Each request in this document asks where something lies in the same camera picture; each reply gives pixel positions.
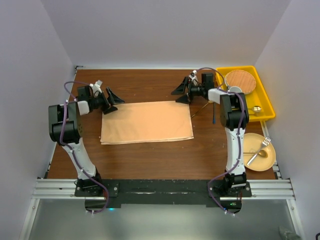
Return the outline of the peach satin napkin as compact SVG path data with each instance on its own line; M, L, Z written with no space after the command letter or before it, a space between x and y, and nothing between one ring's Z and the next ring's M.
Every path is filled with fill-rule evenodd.
M175 101L125 103L102 116L102 145L177 142L193 138L190 107Z

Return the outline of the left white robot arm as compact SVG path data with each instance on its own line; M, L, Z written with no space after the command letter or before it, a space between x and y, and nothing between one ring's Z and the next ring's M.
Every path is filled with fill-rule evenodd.
M106 115L117 111L116 105L125 103L109 87L106 88L108 96L105 96L101 84L101 81L97 81L78 87L73 101L48 107L49 136L69 155L77 171L77 191L91 196L100 196L106 191L101 176L86 151L81 116L97 109Z

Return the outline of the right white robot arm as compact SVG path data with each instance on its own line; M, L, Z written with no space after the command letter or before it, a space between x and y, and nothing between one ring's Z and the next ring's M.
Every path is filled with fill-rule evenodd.
M216 75L205 72L198 82L197 71L184 77L182 83L171 92L179 95L175 101L191 104L194 97L203 97L219 105L220 123L225 129L227 139L227 163L222 174L222 182L216 191L227 196L235 196L247 184L244 166L244 135L249 122L248 107L242 92L227 92L215 85Z

